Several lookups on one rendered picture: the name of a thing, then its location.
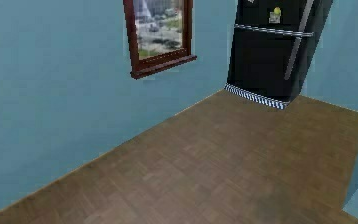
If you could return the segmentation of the dark red framed window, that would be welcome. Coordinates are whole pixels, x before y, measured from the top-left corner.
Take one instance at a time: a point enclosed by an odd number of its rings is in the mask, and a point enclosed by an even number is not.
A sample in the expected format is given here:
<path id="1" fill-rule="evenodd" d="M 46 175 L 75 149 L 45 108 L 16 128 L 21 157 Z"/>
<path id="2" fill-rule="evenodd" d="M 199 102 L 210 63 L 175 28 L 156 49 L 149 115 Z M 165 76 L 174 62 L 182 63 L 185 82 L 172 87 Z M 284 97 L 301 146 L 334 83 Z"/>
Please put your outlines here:
<path id="1" fill-rule="evenodd" d="M 141 79 L 197 59 L 193 0 L 123 0 L 131 77 Z"/>

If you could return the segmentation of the black fridge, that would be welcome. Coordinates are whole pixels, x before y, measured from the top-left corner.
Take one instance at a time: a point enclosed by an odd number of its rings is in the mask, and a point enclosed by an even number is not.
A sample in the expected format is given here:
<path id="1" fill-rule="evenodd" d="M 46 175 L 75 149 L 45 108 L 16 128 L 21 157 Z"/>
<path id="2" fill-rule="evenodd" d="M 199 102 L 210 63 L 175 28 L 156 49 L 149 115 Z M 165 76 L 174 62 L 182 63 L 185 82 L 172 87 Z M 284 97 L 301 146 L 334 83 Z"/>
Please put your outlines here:
<path id="1" fill-rule="evenodd" d="M 333 0 L 314 0 L 289 80 L 284 76 L 307 0 L 238 0 L 225 89 L 256 103 L 286 108 L 300 93 Z M 269 13 L 280 7 L 281 22 Z"/>

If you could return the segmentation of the yellow fridge magnet note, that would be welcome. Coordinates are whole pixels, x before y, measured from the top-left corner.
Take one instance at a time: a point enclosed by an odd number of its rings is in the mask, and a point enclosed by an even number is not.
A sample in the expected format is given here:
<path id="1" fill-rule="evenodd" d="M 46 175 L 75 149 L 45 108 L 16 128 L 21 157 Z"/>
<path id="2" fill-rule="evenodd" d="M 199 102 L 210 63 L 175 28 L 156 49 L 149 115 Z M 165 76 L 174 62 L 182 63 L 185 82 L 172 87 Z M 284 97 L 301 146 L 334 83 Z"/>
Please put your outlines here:
<path id="1" fill-rule="evenodd" d="M 279 24 L 281 22 L 281 8 L 275 7 L 270 13 L 269 13 L 269 22 L 271 24 Z"/>

